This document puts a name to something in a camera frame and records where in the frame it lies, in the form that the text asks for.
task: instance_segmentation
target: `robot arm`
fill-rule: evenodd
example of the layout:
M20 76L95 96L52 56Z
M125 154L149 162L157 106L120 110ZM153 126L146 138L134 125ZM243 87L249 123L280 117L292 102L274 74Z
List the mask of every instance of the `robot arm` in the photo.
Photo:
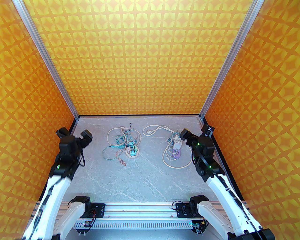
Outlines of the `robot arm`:
M81 133L83 138L75 138L66 128L61 128L56 134L61 139L60 152L51 167L41 204L24 232L22 240L65 239L75 221L84 213L89 212L91 208L89 197L79 196L72 200L71 207L59 222L54 224L62 198L77 168L79 165L85 165L83 148L92 141L92 135L87 130Z
M186 144L192 148L192 158L197 173L216 194L231 224L222 215L214 212L213 207L208 201L196 203L198 210L196 214L205 217L223 239L275 239L272 232L269 229L263 229L259 222L245 208L232 189L224 171L213 159L215 150L211 139L213 130L213 127L204 124L201 136L196 136L187 129L184 129L180 134L180 138L183 141L186 140Z

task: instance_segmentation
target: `yellow patterned wallpaper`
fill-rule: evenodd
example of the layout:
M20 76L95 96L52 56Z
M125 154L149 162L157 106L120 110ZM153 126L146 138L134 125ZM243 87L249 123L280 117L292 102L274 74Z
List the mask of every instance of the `yellow patterned wallpaper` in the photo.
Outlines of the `yellow patterned wallpaper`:
M0 3L0 239L20 237L73 116L13 3Z
M300 239L300 1L265 1L206 119L255 217Z
M251 0L25 3L79 114L192 114Z

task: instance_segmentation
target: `white power adapter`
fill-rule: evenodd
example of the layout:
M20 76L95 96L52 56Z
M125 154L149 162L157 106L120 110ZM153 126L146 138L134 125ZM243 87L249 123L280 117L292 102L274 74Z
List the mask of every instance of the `white power adapter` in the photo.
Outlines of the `white power adapter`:
M180 136L175 135L173 147L176 149L180 149L181 146L182 146L182 140L180 139Z

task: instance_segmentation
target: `orange patterned wall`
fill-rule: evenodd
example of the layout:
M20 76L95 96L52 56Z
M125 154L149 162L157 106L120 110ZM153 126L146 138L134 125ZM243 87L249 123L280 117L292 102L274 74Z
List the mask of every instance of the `orange patterned wall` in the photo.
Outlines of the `orange patterned wall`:
M20 237L73 116L13 3L0 3L0 239Z
M300 239L300 1L265 1L206 119L255 217Z
M192 114L251 0L25 3L79 114Z

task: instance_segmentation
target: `round power strip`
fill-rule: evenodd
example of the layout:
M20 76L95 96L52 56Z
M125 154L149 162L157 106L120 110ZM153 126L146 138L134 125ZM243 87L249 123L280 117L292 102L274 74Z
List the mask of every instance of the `round power strip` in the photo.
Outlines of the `round power strip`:
M130 153L127 153L127 151L125 150L126 157L131 158L131 159L136 158L139 155L139 153L140 153L140 150L138 147L136 147L136 155L135 156L130 156Z

